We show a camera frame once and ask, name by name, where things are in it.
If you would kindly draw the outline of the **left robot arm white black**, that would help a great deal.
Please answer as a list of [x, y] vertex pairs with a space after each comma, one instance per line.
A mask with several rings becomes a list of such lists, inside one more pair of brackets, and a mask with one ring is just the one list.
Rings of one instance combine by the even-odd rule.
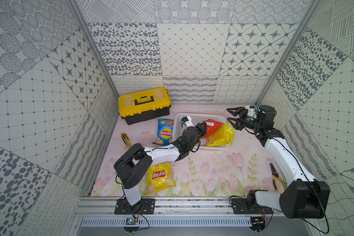
[[142, 197], [139, 182], [150, 166], [177, 162], [195, 152], [194, 147], [200, 145], [201, 139], [207, 133], [205, 122], [193, 125], [189, 117], [184, 117], [182, 126], [185, 127], [182, 135], [165, 147], [144, 147], [140, 143], [134, 144], [114, 164], [117, 177], [121, 180], [124, 198], [132, 208], [141, 204]]

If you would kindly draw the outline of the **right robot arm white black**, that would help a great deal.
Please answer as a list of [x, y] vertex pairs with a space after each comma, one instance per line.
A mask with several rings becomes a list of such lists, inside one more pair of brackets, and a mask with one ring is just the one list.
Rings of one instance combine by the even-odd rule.
[[293, 219], [322, 219], [325, 217], [330, 188], [326, 182], [318, 181], [296, 158], [280, 130], [275, 129], [276, 110], [263, 105], [256, 117], [248, 114], [244, 107], [228, 108], [232, 115], [228, 122], [236, 130], [245, 128], [260, 141], [273, 156], [285, 177], [286, 189], [282, 193], [251, 190], [247, 195], [248, 208], [268, 207], [282, 212]]

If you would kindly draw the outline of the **yellow Lays chips bag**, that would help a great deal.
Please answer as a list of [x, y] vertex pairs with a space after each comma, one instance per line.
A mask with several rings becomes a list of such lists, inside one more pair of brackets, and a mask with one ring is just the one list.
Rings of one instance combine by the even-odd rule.
[[147, 195], [175, 186], [176, 183], [169, 162], [153, 165], [147, 170]]

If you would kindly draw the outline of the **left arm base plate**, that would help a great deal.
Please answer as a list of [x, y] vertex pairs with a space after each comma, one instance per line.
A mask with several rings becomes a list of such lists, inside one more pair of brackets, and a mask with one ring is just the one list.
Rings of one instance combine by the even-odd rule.
[[117, 200], [115, 215], [120, 214], [154, 214], [155, 199], [142, 198], [140, 202], [131, 206], [126, 198]]

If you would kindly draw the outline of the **red chips bag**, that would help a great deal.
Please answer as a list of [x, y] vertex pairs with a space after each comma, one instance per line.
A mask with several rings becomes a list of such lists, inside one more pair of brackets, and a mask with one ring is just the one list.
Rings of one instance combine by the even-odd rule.
[[223, 125], [222, 122], [211, 119], [205, 120], [204, 122], [206, 123], [206, 135], [203, 137], [203, 139], [210, 137], [217, 129]]

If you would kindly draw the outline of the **yellow chips bag orange print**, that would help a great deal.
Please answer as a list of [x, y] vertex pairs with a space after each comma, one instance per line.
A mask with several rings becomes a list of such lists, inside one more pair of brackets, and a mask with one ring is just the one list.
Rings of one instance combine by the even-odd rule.
[[223, 145], [232, 145], [235, 129], [230, 123], [226, 123], [218, 128], [207, 139], [207, 147], [217, 147]]

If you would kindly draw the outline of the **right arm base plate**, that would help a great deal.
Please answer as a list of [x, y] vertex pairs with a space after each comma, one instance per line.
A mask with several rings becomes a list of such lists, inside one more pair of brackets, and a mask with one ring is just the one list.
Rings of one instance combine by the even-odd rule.
[[231, 196], [229, 204], [234, 214], [272, 214], [273, 209], [256, 203], [255, 193], [257, 191], [250, 190], [246, 198], [235, 195]]

